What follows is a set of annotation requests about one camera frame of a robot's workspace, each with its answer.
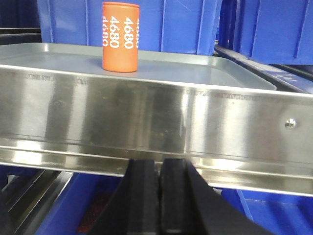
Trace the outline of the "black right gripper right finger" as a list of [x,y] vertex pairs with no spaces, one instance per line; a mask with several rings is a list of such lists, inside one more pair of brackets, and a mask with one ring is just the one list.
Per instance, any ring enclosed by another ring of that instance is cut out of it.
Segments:
[[269,235],[217,194],[185,159],[165,159],[160,173],[161,234]]

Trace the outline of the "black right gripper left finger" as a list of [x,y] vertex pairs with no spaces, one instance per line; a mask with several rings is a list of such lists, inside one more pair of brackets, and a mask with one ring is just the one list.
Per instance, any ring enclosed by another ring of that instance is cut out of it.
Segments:
[[158,172],[153,160],[129,160],[116,192],[90,235],[159,234]]

